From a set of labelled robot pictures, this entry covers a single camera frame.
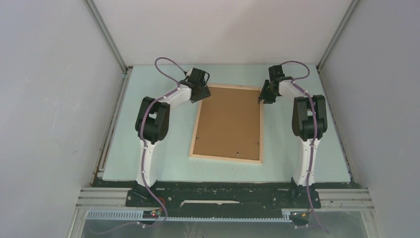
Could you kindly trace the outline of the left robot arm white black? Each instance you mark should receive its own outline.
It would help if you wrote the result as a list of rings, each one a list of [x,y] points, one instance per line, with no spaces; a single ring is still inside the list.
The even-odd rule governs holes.
[[[144,206],[152,206],[157,199],[151,187],[157,180],[157,172],[152,162],[155,147],[165,139],[169,131],[170,111],[177,106],[196,103],[211,96],[208,87],[210,74],[198,68],[185,73],[185,79],[176,83],[176,87],[163,96],[144,97],[135,122],[135,130],[141,141],[141,159],[136,182],[145,187],[138,193],[137,199]]]

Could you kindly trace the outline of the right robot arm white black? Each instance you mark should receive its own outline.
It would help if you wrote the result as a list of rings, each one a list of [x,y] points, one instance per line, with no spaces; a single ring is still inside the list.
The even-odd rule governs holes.
[[[293,103],[292,131],[297,137],[299,152],[292,179],[296,186],[312,186],[317,148],[328,129],[325,97],[312,95],[299,86],[296,78],[284,74],[282,64],[269,67],[268,74],[258,102],[273,104],[278,97],[286,97]]]

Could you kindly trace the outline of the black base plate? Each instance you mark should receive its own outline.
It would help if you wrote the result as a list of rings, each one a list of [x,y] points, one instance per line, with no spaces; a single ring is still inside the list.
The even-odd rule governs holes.
[[[135,185],[125,205],[161,208],[171,218],[280,219],[284,209],[321,208],[314,186],[294,182],[233,183],[157,181],[146,189]]]

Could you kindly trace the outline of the aluminium rail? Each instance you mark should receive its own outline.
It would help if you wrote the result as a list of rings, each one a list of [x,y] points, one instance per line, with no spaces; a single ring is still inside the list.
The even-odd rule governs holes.
[[[84,187],[76,209],[135,210],[126,207],[128,188]],[[317,211],[373,212],[374,205],[367,189],[318,189],[321,208]]]

